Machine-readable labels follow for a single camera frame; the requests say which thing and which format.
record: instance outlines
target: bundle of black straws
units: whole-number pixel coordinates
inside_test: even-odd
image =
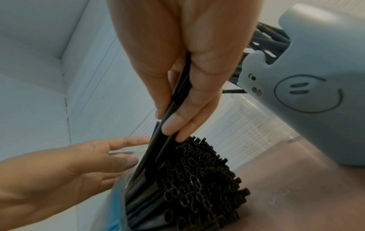
[[[173,143],[164,162],[150,163],[127,187],[125,201],[132,231],[214,231],[238,220],[247,188],[229,170],[227,159],[190,137]]]

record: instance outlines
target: gray plastic housing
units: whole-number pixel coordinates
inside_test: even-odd
[[[271,65],[248,55],[238,85],[336,162],[365,166],[365,20],[299,3],[279,24],[289,48]]]

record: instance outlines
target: plastic bag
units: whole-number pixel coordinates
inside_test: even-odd
[[[134,156],[141,159],[146,152],[147,145],[138,147]],[[99,209],[90,231],[130,231],[125,213],[125,188],[136,167],[125,171],[113,186],[106,201]]]

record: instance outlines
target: wooden table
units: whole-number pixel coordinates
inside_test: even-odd
[[[236,171],[247,197],[224,231],[365,231],[365,168],[341,166],[304,139]]]

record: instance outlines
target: printed smiley face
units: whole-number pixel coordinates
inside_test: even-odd
[[[274,95],[286,107],[302,113],[327,112],[343,101],[341,89],[312,75],[294,75],[281,80],[274,88]]]

